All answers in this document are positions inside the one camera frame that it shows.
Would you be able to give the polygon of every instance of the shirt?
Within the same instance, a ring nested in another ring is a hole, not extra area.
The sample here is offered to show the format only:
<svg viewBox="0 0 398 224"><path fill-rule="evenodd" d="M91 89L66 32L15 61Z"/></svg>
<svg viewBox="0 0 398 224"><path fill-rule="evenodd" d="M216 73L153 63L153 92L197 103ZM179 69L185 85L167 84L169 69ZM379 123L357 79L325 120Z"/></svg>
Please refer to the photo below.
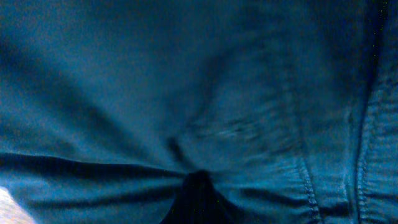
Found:
<svg viewBox="0 0 398 224"><path fill-rule="evenodd" d="M0 185L38 224L398 222L397 1L0 6Z"/></svg>

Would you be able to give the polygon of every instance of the seam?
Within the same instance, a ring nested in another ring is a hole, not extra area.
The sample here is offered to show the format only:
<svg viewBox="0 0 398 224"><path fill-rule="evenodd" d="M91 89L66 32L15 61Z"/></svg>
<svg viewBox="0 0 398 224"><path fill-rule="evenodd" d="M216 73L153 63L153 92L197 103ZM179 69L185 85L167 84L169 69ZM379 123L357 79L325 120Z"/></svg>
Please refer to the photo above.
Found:
<svg viewBox="0 0 398 224"><path fill-rule="evenodd" d="M294 122L296 124L297 128L297 132L298 132L298 148L296 148L298 151L296 154L296 158L298 160L298 164L296 164L295 166L295 170L296 172L298 172L299 177L302 181L303 184L303 188L305 189L305 192L307 194L307 200L308 200L308 207L311 210L311 213L309 215L309 219L310 219L310 223L324 223L324 221L322 220L321 216L320 216L320 212L319 212L319 207L318 207L318 202L315 198L315 193L313 191L313 184L310 178L310 174L308 171L308 166L305 162L304 159L304 144L303 144L303 134L302 134L302 129L301 129L301 119L300 116L298 115L298 110L299 110L299 102L297 101L297 87L295 85L292 85L293 82L293 76L292 75L287 75L287 79L286 79L286 85L287 85L287 89L290 90L287 92L287 94L290 94L289 98L292 100L292 104L289 105L293 105L293 118L294 118Z"/></svg>
<svg viewBox="0 0 398 224"><path fill-rule="evenodd" d="M381 83L380 90L382 91L382 95L376 101L375 110L379 111L383 107L385 101L390 97L391 91L394 85L392 84L391 78L387 78ZM361 152L359 162L358 162L358 201L359 201L359 220L365 221L368 218L369 211L369 199L368 199L368 161L371 153L374 149L375 140L377 138L377 131L379 130L379 118L380 114L377 112L372 112L373 115L376 114L375 117L369 121L370 125L368 127L367 133L370 133L368 139L368 146L363 148Z"/></svg>
<svg viewBox="0 0 398 224"><path fill-rule="evenodd" d="M347 113L345 115L345 122L348 124L348 127L346 129L346 147L345 147L345 156L349 158L350 154L350 149L353 148L353 136L354 136L354 121L353 121L353 111L355 107L355 100L351 99L349 102L350 107L347 110ZM353 208L353 205L356 205L356 199L353 198L355 195L355 192L352 194L351 187L348 182L347 178L347 172L351 171L348 167L345 166L345 173L344 173L344 187L343 187L343 193L344 197L348 200L348 210L349 210L349 222L351 224L354 224L354 219L355 219L355 214L356 214L356 208Z"/></svg>

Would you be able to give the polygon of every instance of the dark teal cloth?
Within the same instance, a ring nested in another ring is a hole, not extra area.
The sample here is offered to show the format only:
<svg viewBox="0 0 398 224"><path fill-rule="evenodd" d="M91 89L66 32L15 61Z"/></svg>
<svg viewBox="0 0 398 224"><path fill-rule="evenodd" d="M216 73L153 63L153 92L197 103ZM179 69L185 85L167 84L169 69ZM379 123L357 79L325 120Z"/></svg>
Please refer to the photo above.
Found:
<svg viewBox="0 0 398 224"><path fill-rule="evenodd" d="M0 185L44 223L398 223L397 1L0 2Z"/></svg>

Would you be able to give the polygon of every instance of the stitching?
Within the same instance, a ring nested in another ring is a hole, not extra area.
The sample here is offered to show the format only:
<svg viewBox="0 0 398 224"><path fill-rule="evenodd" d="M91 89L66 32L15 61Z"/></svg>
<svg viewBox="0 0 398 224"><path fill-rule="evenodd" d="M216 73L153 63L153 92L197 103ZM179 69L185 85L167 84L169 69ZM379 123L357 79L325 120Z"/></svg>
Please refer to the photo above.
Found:
<svg viewBox="0 0 398 224"><path fill-rule="evenodd" d="M350 102L349 102L349 105L350 105L350 107L348 108L348 112L347 112L346 118L345 118L345 122L347 122L347 124L348 124L348 128L347 128L347 143L346 143L346 149L345 149L346 153L349 153L350 149L353 148L352 147L353 143L351 141L353 139L353 128L354 128L353 110L354 110L354 107L355 107L355 100L351 99ZM344 192L344 197L346 197L347 200L348 200L348 205L349 205L348 209L350 211L352 211L352 208L351 208L352 203L350 203L350 201L352 199L351 192L349 190L347 190L347 186L349 186L348 183L347 183L347 181L348 181L347 172L348 172L347 167L345 167L345 174L344 174L344 185L345 186L343 187L343 192ZM355 215L355 213L351 213L351 212L349 213L349 220L350 220L351 224L354 223L354 219L355 219L354 215Z"/></svg>
<svg viewBox="0 0 398 224"><path fill-rule="evenodd" d="M393 90L394 85L392 83L391 78L387 78L381 83L381 91L382 96L377 101L376 110L379 111L383 107L385 101L390 97L391 91ZM359 161L359 177L360 182L358 183L358 195L359 195L359 209L361 214L359 215L361 220L365 220L368 218L369 211L369 199L368 199L368 160L371 157L371 153L373 152L375 140L377 139L377 130L379 130L379 118L380 115L377 112L374 112L376 115L374 119L371 121L371 125L369 125L369 132L371 133L369 137L368 147L364 148L362 157Z"/></svg>
<svg viewBox="0 0 398 224"><path fill-rule="evenodd" d="M305 159L304 159L304 154L302 152L302 150L304 149L303 146L303 141L302 141L302 132L300 131L300 119L299 116L297 115L297 110L299 109L299 103L297 101L297 98L294 96L297 96L297 94L295 94L297 92L297 89L294 85L292 84L292 79L293 76L292 75L287 75L287 79L286 83L287 85L287 89L291 90L291 91L287 91L287 94L290 94L289 98L292 100L292 104L289 105L293 105L294 110L293 110L293 116L295 119L295 123L298 126L298 146L299 148L296 155L296 158L299 160L298 164L295 166L295 170L296 172L298 172L300 179L302 180L302 184L303 187L306 191L307 194L307 198L308 198L308 207L311 210L309 219L311 220L310 223L324 223L324 221L322 220L321 216L320 216L320 212L319 212L319 207L318 207L318 202L315 199L315 193L313 191L313 187L312 187L312 181L309 175L309 171L308 171L308 167L305 163Z"/></svg>

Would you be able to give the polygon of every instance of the blue fabric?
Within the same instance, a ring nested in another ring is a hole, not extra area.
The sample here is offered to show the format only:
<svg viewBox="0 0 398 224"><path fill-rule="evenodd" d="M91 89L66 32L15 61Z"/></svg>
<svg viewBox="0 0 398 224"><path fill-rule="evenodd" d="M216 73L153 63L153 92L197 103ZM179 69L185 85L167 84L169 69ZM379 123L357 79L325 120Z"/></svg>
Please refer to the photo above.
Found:
<svg viewBox="0 0 398 224"><path fill-rule="evenodd" d="M5 0L0 185L38 224L396 223L397 7Z"/></svg>

